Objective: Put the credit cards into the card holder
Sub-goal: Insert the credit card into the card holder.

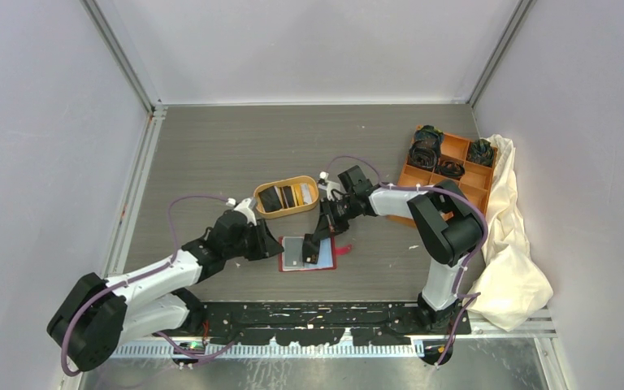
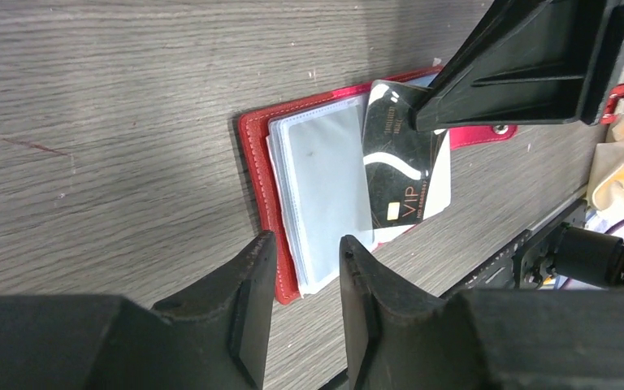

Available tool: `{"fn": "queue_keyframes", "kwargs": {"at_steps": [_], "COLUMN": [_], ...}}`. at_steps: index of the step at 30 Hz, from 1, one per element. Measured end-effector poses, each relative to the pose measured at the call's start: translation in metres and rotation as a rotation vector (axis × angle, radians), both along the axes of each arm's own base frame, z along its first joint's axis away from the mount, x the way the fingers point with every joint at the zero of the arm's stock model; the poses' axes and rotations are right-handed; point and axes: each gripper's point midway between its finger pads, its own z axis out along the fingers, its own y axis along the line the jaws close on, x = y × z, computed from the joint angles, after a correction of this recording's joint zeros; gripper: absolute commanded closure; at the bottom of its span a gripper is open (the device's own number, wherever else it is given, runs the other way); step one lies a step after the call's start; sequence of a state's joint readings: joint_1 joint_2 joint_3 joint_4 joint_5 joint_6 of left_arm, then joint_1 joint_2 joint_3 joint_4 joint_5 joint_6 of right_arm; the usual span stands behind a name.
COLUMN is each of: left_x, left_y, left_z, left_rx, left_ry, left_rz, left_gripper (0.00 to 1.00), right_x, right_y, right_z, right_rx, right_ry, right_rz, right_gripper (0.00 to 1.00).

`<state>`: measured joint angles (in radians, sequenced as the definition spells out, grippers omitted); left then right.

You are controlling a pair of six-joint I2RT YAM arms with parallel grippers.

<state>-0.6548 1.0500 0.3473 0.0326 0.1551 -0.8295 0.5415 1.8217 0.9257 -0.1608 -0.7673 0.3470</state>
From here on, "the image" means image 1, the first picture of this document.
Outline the orange oval card tray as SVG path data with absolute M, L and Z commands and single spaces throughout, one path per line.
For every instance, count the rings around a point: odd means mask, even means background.
M 319 202 L 316 181 L 307 175 L 260 184 L 253 193 L 256 211 L 264 219 L 277 219 L 313 210 Z

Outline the black glossy credit card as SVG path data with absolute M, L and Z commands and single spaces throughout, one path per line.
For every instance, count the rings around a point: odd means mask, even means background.
M 320 252 L 320 239 L 314 234 L 305 234 L 302 241 L 301 256 L 305 264 L 317 264 Z

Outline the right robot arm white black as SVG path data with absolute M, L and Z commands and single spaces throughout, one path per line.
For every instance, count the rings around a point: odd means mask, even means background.
M 401 187 L 372 183 L 358 166 L 330 182 L 327 173 L 319 185 L 327 198 L 320 201 L 320 214 L 313 233 L 304 237 L 302 259 L 315 263 L 321 242 L 349 229 L 358 216 L 395 216 L 412 219 L 431 263 L 427 282 L 417 299 L 421 328 L 431 334 L 449 325 L 460 298 L 457 295 L 464 268 L 488 236 L 486 219 L 449 179 L 438 184 Z

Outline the red card holder wallet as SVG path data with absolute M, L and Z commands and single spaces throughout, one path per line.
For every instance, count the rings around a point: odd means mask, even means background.
M 334 238 L 318 244 L 307 242 L 303 236 L 281 236 L 284 251 L 279 254 L 280 272 L 327 271 L 337 268 L 337 258 L 349 254 L 352 245 L 337 247 Z

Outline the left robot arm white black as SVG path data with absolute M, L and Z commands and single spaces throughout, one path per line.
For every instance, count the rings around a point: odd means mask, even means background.
M 188 291 L 222 271 L 227 261 L 257 261 L 283 253 L 264 219 L 227 210 L 214 226 L 168 258 L 128 274 L 81 276 L 46 327 L 63 364 L 96 369 L 120 346 L 161 331 L 197 334 L 201 302 Z

